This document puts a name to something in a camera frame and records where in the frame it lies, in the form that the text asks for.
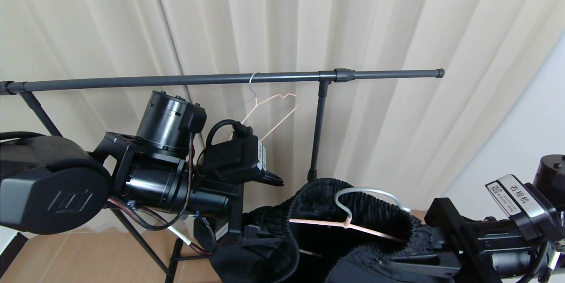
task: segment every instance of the hanger hook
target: hanger hook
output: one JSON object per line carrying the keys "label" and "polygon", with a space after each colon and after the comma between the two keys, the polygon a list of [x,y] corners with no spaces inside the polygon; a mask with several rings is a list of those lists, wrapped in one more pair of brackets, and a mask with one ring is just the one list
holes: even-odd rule
{"label": "hanger hook", "polygon": [[249,78],[249,91],[251,91],[253,93],[255,98],[257,98],[257,93],[255,93],[255,91],[253,91],[253,88],[251,87],[251,80],[253,80],[253,77],[258,73],[259,72],[255,72],[254,74],[251,75],[251,78]]}
{"label": "hanger hook", "polygon": [[394,200],[394,202],[396,202],[398,207],[400,207],[402,210],[404,210],[408,213],[411,212],[410,208],[402,205],[402,203],[400,202],[400,199],[398,199],[398,197],[396,197],[393,194],[390,194],[389,192],[386,192],[386,191],[380,190],[380,189],[376,189],[376,188],[369,188],[369,187],[351,187],[351,188],[345,188],[345,189],[339,190],[338,192],[335,193],[335,196],[333,198],[335,200],[335,204],[339,208],[341,208],[345,212],[347,212],[347,216],[349,216],[349,219],[353,219],[353,213],[351,212],[351,210],[349,210],[349,208],[345,207],[345,205],[343,205],[341,202],[339,202],[339,196],[344,195],[344,194],[349,194],[350,192],[359,192],[359,191],[376,192],[377,194],[385,195],[389,198],[392,198]]}

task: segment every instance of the garment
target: garment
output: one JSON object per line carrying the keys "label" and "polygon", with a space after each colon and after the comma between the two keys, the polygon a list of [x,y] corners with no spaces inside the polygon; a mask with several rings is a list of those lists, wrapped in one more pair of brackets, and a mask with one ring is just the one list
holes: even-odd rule
{"label": "garment", "polygon": [[[266,229],[281,242],[250,247],[234,242],[218,247],[210,257],[212,267],[225,283],[439,282],[381,263],[390,257],[426,253],[434,245],[430,227],[396,205],[362,192],[339,198],[351,209],[354,224],[393,235],[406,243],[341,227],[289,222],[292,218],[345,220],[347,213],[337,207],[334,195],[351,187],[340,180],[319,179],[306,184],[280,205],[244,214],[244,224]],[[205,241],[205,232],[198,228],[196,225],[196,238]],[[321,257],[300,253],[300,249]]]}

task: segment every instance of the beige curtain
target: beige curtain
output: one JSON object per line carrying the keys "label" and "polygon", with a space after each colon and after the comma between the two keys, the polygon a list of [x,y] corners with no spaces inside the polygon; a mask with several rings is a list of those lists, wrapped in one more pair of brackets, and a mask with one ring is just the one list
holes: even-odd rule
{"label": "beige curtain", "polygon": [[[1,0],[2,80],[445,68],[443,79],[332,84],[318,172],[379,187],[425,209],[504,118],[565,30],[565,0]],[[317,83],[254,84],[299,108],[266,140],[275,189],[246,187],[246,209],[304,183]],[[85,150],[105,131],[135,134],[150,90],[38,92],[64,136]],[[218,120],[242,120],[248,86],[164,88]],[[0,99],[2,131],[45,132],[18,97]],[[262,136],[294,107],[257,110]],[[227,138],[228,131],[218,133]],[[202,149],[198,140],[198,149]],[[93,229],[116,225],[104,213]]]}

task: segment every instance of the floor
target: floor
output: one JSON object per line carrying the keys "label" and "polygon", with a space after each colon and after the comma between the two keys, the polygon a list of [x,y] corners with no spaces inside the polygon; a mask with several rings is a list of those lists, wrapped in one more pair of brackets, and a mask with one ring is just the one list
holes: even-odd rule
{"label": "floor", "polygon": [[[143,238],[168,265],[175,235],[145,231]],[[183,255],[195,254],[184,245]],[[117,230],[39,235],[30,239],[0,283],[164,282],[165,274],[129,233]],[[208,260],[181,261],[175,283],[218,283]]]}

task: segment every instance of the dark baseboard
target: dark baseboard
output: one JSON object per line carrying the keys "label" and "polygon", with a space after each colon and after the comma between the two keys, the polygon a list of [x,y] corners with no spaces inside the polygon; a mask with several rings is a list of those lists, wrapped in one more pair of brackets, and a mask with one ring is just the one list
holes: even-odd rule
{"label": "dark baseboard", "polygon": [[8,267],[12,264],[20,250],[24,247],[27,242],[27,238],[23,234],[19,233],[10,241],[6,249],[0,254],[0,277],[6,273]]}

